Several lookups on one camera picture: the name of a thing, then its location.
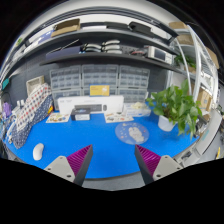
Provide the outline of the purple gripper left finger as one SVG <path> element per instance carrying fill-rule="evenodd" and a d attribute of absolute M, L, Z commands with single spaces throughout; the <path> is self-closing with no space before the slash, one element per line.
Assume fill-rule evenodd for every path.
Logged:
<path fill-rule="evenodd" d="M 45 171 L 82 186 L 92 156 L 93 147 L 89 145 L 67 157 L 57 157 L 45 168 Z"/>

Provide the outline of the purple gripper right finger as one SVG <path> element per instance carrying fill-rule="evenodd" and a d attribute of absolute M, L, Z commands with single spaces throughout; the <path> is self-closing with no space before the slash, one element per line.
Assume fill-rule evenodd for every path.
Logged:
<path fill-rule="evenodd" d="M 182 166 L 170 156 L 159 156 L 140 145 L 135 145 L 135 157 L 145 184 L 150 184 L 182 169 Z"/>

